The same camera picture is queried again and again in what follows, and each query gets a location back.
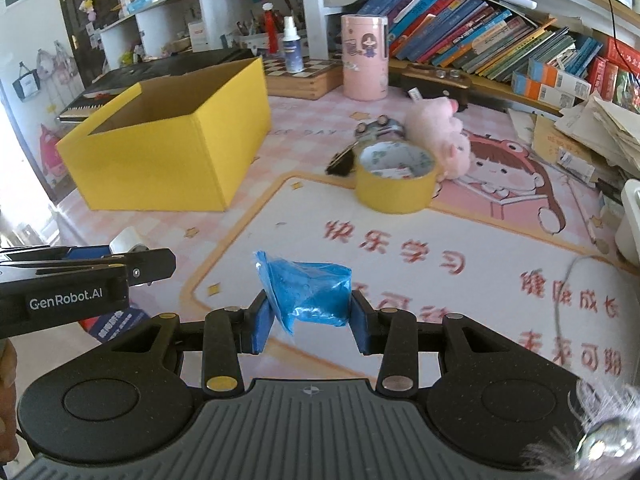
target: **black cable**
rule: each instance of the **black cable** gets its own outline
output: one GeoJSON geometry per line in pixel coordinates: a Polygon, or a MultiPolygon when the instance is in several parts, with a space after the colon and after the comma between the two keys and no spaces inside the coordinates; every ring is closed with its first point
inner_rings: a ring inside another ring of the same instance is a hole
{"type": "Polygon", "coordinates": [[[618,37],[616,35],[616,14],[613,11],[613,1],[612,0],[608,0],[608,1],[609,1],[609,9],[611,11],[611,25],[613,25],[613,44],[616,47],[616,51],[620,56],[620,59],[625,63],[626,67],[629,69],[629,73],[631,74],[631,77],[634,80],[636,88],[640,88],[640,83],[638,82],[638,76],[636,75],[634,70],[631,68],[631,65],[629,65],[629,62],[622,55],[618,47],[618,37]]]}

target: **star sticker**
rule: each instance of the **star sticker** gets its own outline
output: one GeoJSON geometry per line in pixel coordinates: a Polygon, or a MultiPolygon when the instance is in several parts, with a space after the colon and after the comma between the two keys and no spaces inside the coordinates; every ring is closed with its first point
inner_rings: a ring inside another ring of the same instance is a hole
{"type": "Polygon", "coordinates": [[[215,285],[209,285],[207,287],[207,295],[208,296],[215,296],[216,294],[220,293],[220,284],[216,283],[215,285]]]}
{"type": "Polygon", "coordinates": [[[312,384],[302,389],[302,393],[307,394],[309,397],[313,397],[314,395],[319,394],[321,391],[322,390],[320,388],[318,388],[317,386],[313,386],[312,384]]]}

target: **stuffed animal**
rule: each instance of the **stuffed animal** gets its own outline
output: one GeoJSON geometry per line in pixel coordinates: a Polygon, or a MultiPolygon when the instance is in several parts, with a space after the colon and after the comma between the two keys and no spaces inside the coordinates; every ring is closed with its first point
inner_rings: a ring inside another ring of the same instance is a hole
{"type": "Polygon", "coordinates": [[[94,22],[98,17],[98,15],[95,13],[93,0],[83,0],[80,4],[80,7],[78,7],[78,10],[86,12],[90,22],[94,22]]]}
{"type": "Polygon", "coordinates": [[[448,179],[464,175],[471,165],[469,139],[453,116],[457,111],[453,99],[423,99],[412,104],[404,120],[407,140],[431,152],[448,179]]]}

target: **person's hand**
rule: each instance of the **person's hand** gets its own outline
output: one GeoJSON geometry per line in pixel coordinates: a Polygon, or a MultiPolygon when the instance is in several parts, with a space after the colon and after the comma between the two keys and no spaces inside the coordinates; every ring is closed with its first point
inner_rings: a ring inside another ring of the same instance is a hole
{"type": "Polygon", "coordinates": [[[15,373],[18,357],[10,341],[0,358],[0,464],[18,455],[15,437],[15,373]]]}

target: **red bottle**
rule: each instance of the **red bottle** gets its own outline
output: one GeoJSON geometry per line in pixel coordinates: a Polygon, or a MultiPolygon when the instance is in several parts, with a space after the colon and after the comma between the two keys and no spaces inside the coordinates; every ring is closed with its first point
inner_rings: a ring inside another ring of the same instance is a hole
{"type": "Polygon", "coordinates": [[[276,30],[276,22],[273,17],[273,4],[264,4],[262,10],[264,11],[264,28],[269,38],[269,54],[277,54],[278,31],[276,30]]]}

